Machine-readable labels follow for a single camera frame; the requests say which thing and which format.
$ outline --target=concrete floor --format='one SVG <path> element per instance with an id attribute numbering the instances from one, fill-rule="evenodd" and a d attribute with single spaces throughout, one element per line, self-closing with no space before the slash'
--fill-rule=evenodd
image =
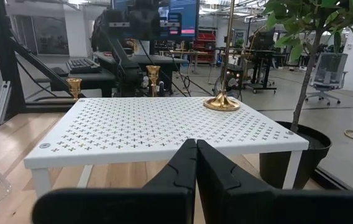
<path id="1" fill-rule="evenodd" d="M 26 69 L 34 78 L 45 78 L 45 76 L 27 63 L 23 58 L 18 59 L 25 65 Z M 49 67 L 55 67 L 57 64 L 64 65 L 67 57 L 43 57 L 39 59 Z M 27 101 L 33 101 L 39 97 L 50 96 L 48 93 L 36 86 L 27 76 L 27 74 L 19 68 L 24 95 Z M 181 68 L 182 73 L 187 73 L 187 68 Z M 211 91 L 214 83 L 219 76 L 220 69 L 212 68 L 208 65 L 199 66 L 198 74 L 191 74 L 191 80 L 202 86 L 204 89 Z M 303 79 L 302 72 L 289 72 L 287 70 L 271 70 L 270 78 L 275 81 L 278 88 L 276 94 L 273 91 L 259 91 L 253 94 L 252 90 L 246 89 L 242 92 L 242 101 L 248 106 L 259 110 L 269 118 L 277 121 L 291 121 L 293 110 L 298 99 Z M 173 81 L 181 89 L 183 84 L 178 78 L 177 73 L 173 77 Z M 42 83 L 47 88 L 49 83 Z M 192 96 L 207 96 L 193 84 L 190 85 Z M 100 90 L 83 91 L 87 97 L 100 97 Z M 58 96 L 67 96 L 66 93 L 54 92 Z M 304 105 L 301 114 L 300 123 L 317 129 L 328 135 L 333 141 L 333 146 L 328 156 L 320 163 L 320 167 L 343 181 L 348 187 L 353 189 L 353 140 L 344 136 L 345 129 L 353 129 L 353 92 L 338 90 L 331 95 L 339 97 L 341 104 L 337 105 L 336 101 L 331 101 L 331 106 L 327 106 L 326 102 L 318 101 L 312 98 Z"/>

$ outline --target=screw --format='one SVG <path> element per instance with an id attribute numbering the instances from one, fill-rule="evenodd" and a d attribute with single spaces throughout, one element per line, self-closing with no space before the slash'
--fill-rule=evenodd
<path id="1" fill-rule="evenodd" d="M 43 143 L 43 144 L 40 145 L 40 148 L 41 149 L 45 149 L 45 148 L 48 148 L 50 146 L 51 146 L 51 144 L 49 144 L 49 143 Z"/>

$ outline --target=keyboard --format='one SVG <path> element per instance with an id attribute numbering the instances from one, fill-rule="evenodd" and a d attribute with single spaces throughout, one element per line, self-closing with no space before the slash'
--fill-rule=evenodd
<path id="1" fill-rule="evenodd" d="M 68 60 L 66 66 L 69 68 L 70 74 L 76 73 L 97 73 L 102 71 L 102 68 L 97 63 L 88 58 L 78 60 Z"/>

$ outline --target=red shelf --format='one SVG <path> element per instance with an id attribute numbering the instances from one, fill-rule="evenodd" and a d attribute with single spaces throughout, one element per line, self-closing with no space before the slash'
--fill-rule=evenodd
<path id="1" fill-rule="evenodd" d="M 204 34 L 200 33 L 197 36 L 197 40 L 193 41 L 193 49 L 201 52 L 207 52 L 207 55 L 199 55 L 198 62 L 213 62 L 215 56 L 215 50 L 207 50 L 205 49 L 206 44 L 208 42 L 216 42 L 216 37 L 214 34 Z"/>

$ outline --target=brass pole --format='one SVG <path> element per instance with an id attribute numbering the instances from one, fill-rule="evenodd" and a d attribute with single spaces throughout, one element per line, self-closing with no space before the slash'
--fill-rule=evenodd
<path id="1" fill-rule="evenodd" d="M 227 65 L 229 63 L 229 48 L 231 47 L 233 13 L 234 13 L 234 0 L 231 1 L 231 13 L 229 16 L 229 23 L 227 25 L 227 36 L 226 36 L 226 47 L 225 47 L 224 69 L 223 69 L 224 79 L 222 81 L 222 90 L 224 91 L 226 91 Z"/>
<path id="2" fill-rule="evenodd" d="M 219 91 L 215 98 L 208 99 L 204 101 L 204 106 L 218 111 L 235 111 L 240 108 L 240 103 L 234 100 L 230 100 L 226 95 L 226 80 L 227 80 L 227 65 L 229 63 L 229 48 L 231 45 L 231 32 L 233 25 L 233 13 L 234 13 L 234 0 L 231 1 L 231 12 L 229 16 L 229 23 L 227 25 L 227 37 L 226 37 L 226 47 L 225 47 L 225 58 L 223 60 L 224 66 L 221 72 L 223 77 L 222 80 L 222 90 Z"/>

